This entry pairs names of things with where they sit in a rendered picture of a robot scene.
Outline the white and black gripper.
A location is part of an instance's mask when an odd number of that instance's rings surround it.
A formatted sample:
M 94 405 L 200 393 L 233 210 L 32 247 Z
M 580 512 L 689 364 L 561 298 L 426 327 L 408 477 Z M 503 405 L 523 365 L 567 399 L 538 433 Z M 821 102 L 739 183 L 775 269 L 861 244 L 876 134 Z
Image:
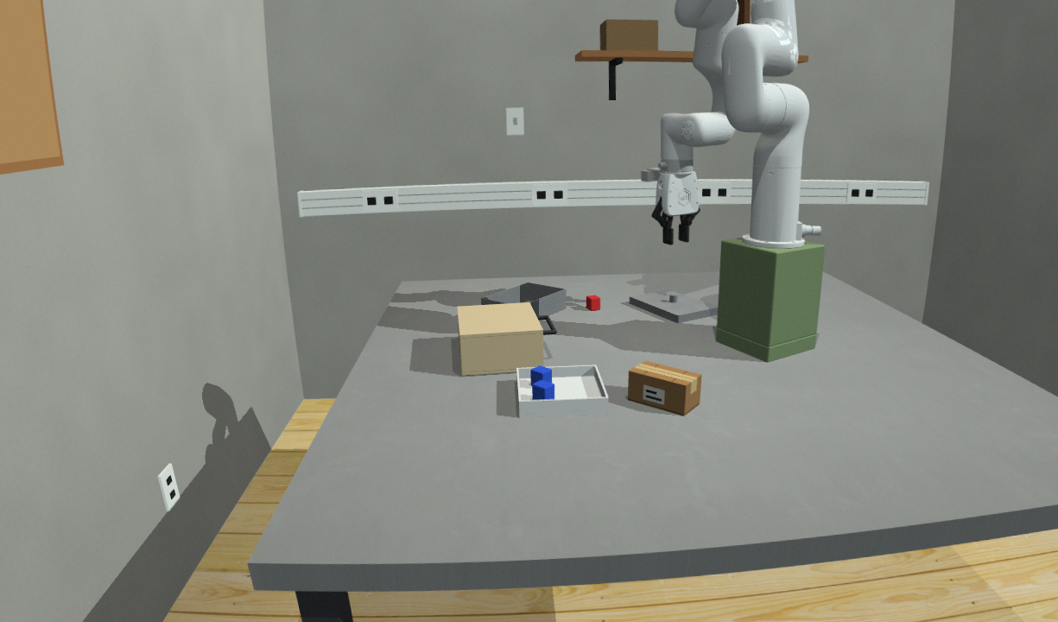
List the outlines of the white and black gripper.
M 699 212 L 697 173 L 659 173 L 658 181 L 656 181 L 656 208 L 651 216 L 662 225 L 664 244 L 674 243 L 674 228 L 671 228 L 672 217 L 669 216 L 680 216 L 679 240 L 689 243 L 689 226 Z

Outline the blue block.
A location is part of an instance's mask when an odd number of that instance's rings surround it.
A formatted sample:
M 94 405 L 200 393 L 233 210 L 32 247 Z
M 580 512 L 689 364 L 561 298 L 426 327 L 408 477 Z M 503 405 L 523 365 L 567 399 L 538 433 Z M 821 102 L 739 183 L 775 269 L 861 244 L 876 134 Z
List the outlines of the blue block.
M 532 384 L 532 399 L 554 399 L 554 385 L 541 379 Z
M 540 365 L 535 369 L 531 369 L 531 386 L 532 384 L 541 381 L 541 379 L 552 383 L 552 370 L 546 369 L 546 367 Z

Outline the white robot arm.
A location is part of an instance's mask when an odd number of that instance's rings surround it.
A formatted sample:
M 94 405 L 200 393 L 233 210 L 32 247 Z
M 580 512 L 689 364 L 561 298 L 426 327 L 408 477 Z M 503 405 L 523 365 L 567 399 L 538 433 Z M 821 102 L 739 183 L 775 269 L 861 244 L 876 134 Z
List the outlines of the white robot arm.
M 712 111 L 664 114 L 662 162 L 643 170 L 642 181 L 692 172 L 694 147 L 725 144 L 735 130 L 762 131 L 753 157 L 751 228 L 742 243 L 798 248 L 802 237 L 821 234 L 798 221 L 808 96 L 792 84 L 763 84 L 763 76 L 785 76 L 797 66 L 795 0 L 753 0 L 751 13 L 752 24 L 737 25 L 737 0 L 675 3 L 677 22 L 697 29 L 692 66 L 712 88 Z

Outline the brown cardboard box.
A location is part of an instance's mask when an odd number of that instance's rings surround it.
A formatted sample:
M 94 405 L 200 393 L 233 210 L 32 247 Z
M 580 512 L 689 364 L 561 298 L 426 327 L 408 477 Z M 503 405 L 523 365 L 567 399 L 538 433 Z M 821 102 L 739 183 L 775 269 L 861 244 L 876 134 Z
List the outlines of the brown cardboard box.
M 701 377 L 644 361 L 630 370 L 628 399 L 685 416 L 700 404 Z

